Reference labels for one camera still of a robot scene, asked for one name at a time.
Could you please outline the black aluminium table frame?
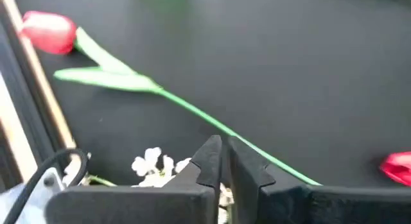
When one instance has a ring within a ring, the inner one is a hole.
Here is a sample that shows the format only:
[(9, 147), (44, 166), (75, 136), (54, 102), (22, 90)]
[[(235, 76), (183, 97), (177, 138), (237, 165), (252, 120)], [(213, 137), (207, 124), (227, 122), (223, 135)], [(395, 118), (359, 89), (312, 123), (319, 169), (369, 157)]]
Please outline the black aluminium table frame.
[(39, 164), (60, 148), (44, 98), (0, 2), (0, 191), (23, 182), (18, 150), (27, 151)]

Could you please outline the red artificial tulip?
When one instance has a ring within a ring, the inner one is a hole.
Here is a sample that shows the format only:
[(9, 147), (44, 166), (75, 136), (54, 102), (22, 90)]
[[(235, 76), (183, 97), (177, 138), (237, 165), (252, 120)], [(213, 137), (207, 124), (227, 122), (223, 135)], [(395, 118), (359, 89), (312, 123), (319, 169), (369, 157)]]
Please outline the red artificial tulip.
[(18, 31), (20, 35), (27, 38), (35, 48), (41, 51), (54, 55), (66, 55), (77, 49), (97, 63), (94, 67), (57, 70), (53, 74), (56, 79), (114, 90), (148, 92), (163, 96), (201, 117), (225, 134), (238, 138), (269, 162), (279, 166), (299, 180), (310, 185), (319, 185), (318, 182), (258, 148), (209, 114), (168, 92), (153, 79), (131, 69), (127, 64), (104, 50), (83, 28), (77, 26), (70, 18), (56, 13), (28, 11), (23, 15), (22, 25)]
[(391, 153), (380, 169), (393, 181), (411, 187), (411, 151)]

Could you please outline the black table mat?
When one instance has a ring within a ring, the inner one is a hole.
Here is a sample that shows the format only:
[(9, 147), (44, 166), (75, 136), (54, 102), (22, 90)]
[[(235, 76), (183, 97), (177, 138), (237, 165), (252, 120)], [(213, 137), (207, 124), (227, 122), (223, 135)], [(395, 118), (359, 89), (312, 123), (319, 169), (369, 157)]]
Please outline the black table mat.
[(323, 185), (394, 187), (411, 150), (411, 0), (16, 0)]

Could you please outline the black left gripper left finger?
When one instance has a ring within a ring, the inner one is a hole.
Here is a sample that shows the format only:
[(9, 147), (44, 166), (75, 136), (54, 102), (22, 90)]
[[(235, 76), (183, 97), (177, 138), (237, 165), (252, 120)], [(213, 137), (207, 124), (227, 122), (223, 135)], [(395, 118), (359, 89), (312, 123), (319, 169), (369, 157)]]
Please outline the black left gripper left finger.
[(163, 187), (71, 187), (46, 205), (47, 224), (217, 224), (222, 140), (211, 136)]

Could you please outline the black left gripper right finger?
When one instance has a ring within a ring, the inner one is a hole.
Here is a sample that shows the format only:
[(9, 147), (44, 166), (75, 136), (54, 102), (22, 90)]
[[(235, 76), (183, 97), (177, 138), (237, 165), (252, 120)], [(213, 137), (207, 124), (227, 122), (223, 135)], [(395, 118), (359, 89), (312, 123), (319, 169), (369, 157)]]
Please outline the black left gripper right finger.
[(229, 138), (234, 224), (411, 224), (411, 189), (309, 185)]

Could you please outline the white artificial flower bunch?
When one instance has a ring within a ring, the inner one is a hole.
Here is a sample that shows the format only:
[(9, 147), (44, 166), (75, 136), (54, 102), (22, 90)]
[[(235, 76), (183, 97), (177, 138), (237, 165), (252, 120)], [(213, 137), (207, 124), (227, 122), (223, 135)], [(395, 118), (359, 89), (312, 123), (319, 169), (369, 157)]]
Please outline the white artificial flower bunch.
[[(137, 185), (132, 185), (132, 187), (162, 187), (175, 178), (190, 163), (190, 160), (191, 158), (185, 158), (176, 163), (170, 156), (162, 154), (160, 147), (147, 148), (144, 156), (137, 156), (131, 164), (132, 171), (143, 179)], [(66, 187), (73, 182), (79, 169), (80, 159), (73, 156), (62, 177), (62, 183)], [(109, 187), (117, 186), (101, 177), (90, 175), (88, 172), (85, 173), (78, 185), (89, 185), (91, 182)], [(233, 204), (234, 198), (231, 189), (220, 183), (218, 224), (232, 224), (231, 208)]]

